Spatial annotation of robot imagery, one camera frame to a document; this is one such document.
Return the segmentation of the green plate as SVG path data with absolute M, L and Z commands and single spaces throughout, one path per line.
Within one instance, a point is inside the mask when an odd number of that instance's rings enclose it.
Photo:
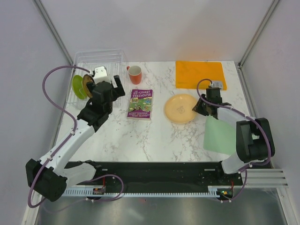
M 83 78 L 79 75 L 75 75 L 72 79 L 72 88 L 74 94 L 81 100 L 84 100 L 87 95 L 83 88 Z

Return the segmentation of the yellow patterned dark-rimmed plate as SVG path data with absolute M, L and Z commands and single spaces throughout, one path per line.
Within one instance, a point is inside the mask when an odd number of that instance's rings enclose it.
M 92 98 L 92 93 L 91 91 L 89 90 L 89 86 L 93 86 L 95 84 L 93 78 L 88 75 L 88 74 L 85 74 L 83 76 L 83 79 L 82 79 L 82 87 L 86 93 L 86 95 L 89 97 L 89 98 Z

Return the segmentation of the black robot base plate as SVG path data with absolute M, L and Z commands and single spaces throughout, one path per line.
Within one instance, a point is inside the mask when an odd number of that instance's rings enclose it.
M 208 186 L 241 186 L 241 175 L 225 174 L 217 162 L 93 162 L 93 181 L 111 191 L 204 191 Z

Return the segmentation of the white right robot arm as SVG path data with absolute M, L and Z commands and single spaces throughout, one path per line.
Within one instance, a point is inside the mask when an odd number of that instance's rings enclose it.
M 211 116 L 235 130 L 235 152 L 221 161 L 221 169 L 215 172 L 215 180 L 226 184 L 232 173 L 238 173 L 251 165 L 265 165 L 275 155 L 275 147 L 266 118 L 253 118 L 224 103 L 220 88 L 209 87 L 201 94 L 193 111 L 203 116 Z

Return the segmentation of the cream plate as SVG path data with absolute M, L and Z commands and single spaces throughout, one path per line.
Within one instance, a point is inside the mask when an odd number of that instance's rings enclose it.
M 193 111 L 196 103 L 196 98 L 189 94 L 174 95 L 166 101 L 164 114 L 173 123 L 188 123 L 196 117 L 196 112 Z

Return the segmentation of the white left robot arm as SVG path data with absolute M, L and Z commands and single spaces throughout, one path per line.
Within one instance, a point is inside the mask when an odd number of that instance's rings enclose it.
M 92 97 L 80 111 L 66 139 L 38 161 L 31 159 L 27 162 L 25 169 L 31 190 L 54 202 L 71 186 L 87 181 L 99 184 L 102 181 L 103 173 L 98 170 L 100 166 L 96 162 L 87 160 L 72 168 L 66 168 L 66 165 L 81 145 L 108 120 L 113 102 L 125 95 L 119 75 L 113 78 L 116 87 L 110 81 L 88 83 Z

